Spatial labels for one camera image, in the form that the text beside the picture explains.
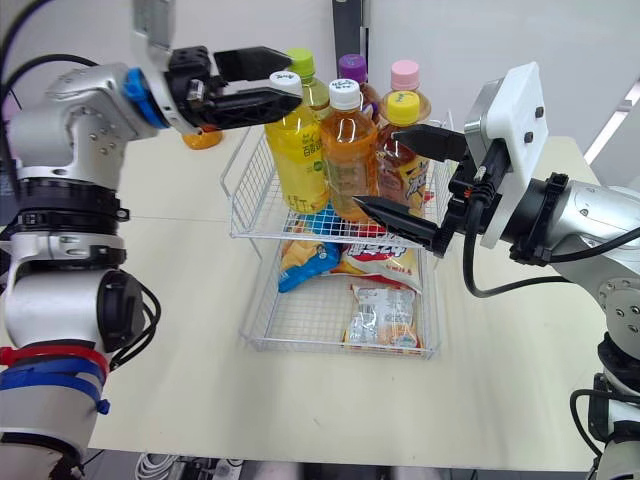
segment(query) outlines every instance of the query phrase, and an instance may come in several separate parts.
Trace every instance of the red strap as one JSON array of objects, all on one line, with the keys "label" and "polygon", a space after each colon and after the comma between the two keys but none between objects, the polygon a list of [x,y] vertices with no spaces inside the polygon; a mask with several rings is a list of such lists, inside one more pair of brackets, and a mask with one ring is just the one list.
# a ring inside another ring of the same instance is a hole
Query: red strap
[{"label": "red strap", "polygon": [[109,365],[107,359],[104,356],[87,347],[80,347],[78,345],[40,345],[35,347],[24,347],[14,350],[11,347],[0,347],[0,365],[11,366],[17,360],[23,358],[39,357],[42,355],[67,355],[71,357],[80,357],[86,360],[90,360],[100,367],[104,378],[107,378],[109,373]]}]

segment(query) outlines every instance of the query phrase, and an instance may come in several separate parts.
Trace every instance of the blue ring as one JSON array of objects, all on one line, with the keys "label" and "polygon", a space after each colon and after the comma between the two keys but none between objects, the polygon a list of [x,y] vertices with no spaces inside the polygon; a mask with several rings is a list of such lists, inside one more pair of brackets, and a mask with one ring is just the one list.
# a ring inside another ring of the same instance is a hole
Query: blue ring
[{"label": "blue ring", "polygon": [[0,391],[43,385],[72,388],[88,395],[95,402],[96,410],[99,413],[109,411],[109,403],[100,399],[100,393],[96,386],[82,378],[59,373],[35,373],[31,370],[13,371],[13,369],[8,369],[0,373]]},{"label": "blue ring", "polygon": [[34,373],[88,373],[93,375],[104,385],[105,378],[102,369],[95,363],[84,358],[65,358],[49,360],[19,367],[11,367],[12,372],[30,371]]},{"label": "blue ring", "polygon": [[156,128],[167,128],[168,125],[164,119],[158,116],[155,108],[153,108],[149,98],[149,91],[144,88],[142,79],[142,70],[139,68],[130,69],[127,73],[127,80],[124,83],[125,96],[138,106],[144,118],[146,118],[147,122],[152,126]]}]

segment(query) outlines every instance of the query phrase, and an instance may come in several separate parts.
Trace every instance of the wire basket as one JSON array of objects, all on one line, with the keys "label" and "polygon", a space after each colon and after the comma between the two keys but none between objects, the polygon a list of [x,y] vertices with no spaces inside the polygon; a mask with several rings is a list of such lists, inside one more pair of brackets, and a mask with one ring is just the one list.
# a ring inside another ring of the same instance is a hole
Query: wire basket
[{"label": "wire basket", "polygon": [[355,305],[352,285],[377,287],[365,277],[317,276],[287,293],[278,292],[280,242],[271,261],[263,260],[254,303],[241,335],[258,350],[305,352],[359,352],[429,358],[440,345],[438,319],[442,318],[437,291],[435,259],[419,250],[418,264],[422,293],[414,302],[414,321],[419,345],[401,348],[390,345],[345,342]]},{"label": "wire basket", "polygon": [[[444,122],[432,121],[433,125],[451,128],[451,116]],[[275,238],[290,240],[322,240],[337,243],[367,243],[374,245],[418,247],[414,242],[392,234],[380,234],[384,230],[370,220],[352,223],[331,213],[314,215],[314,222],[331,225],[329,233],[300,231],[295,226],[309,215],[289,209],[282,198],[280,180],[275,170],[273,156],[262,127],[247,131],[242,145],[238,147],[221,177],[221,184],[231,204],[231,236],[245,238]],[[232,167],[244,165],[237,186],[233,191],[227,185]],[[439,222],[450,194],[447,189],[451,168],[447,163],[431,161],[427,169],[427,201],[423,217]]]}]

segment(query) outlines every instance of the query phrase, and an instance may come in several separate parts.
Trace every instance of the bottle cap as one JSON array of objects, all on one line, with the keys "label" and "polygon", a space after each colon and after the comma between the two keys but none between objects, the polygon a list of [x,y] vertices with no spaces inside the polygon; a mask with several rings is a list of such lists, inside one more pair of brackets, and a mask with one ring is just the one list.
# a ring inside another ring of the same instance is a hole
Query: bottle cap
[{"label": "bottle cap", "polygon": [[302,81],[297,73],[273,72],[269,75],[269,83],[278,90],[302,96]]},{"label": "bottle cap", "polygon": [[360,107],[360,85],[349,78],[340,78],[329,84],[329,103],[336,110]]},{"label": "bottle cap", "polygon": [[338,76],[358,83],[367,81],[367,61],[362,55],[349,53],[338,60]]},{"label": "bottle cap", "polygon": [[387,97],[387,120],[393,125],[406,127],[418,121],[420,97],[406,90],[393,92]]},{"label": "bottle cap", "polygon": [[415,90],[420,85],[420,65],[413,60],[398,60],[391,65],[391,89]]},{"label": "bottle cap", "polygon": [[293,60],[289,67],[292,72],[301,77],[310,77],[316,73],[316,68],[313,65],[313,53],[308,48],[290,48],[287,50],[287,55]]}]

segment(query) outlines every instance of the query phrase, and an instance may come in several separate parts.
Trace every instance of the table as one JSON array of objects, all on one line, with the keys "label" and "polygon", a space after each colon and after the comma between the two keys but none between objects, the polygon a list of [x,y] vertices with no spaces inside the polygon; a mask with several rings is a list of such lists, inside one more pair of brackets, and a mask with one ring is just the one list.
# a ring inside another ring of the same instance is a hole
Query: table
[{"label": "table", "polygon": [[[438,266],[446,314],[431,360],[256,352],[238,336],[258,260],[228,235],[218,178],[241,138],[188,150],[175,132],[128,147],[125,269],[163,306],[158,333],[114,372],[91,446],[209,457],[515,470],[586,470],[569,394],[601,366],[604,316],[575,285],[490,299],[465,289],[460,238]],[[572,139],[537,170],[595,182]],[[476,254],[481,288],[550,268]],[[1,340],[6,342],[6,334]]]}]

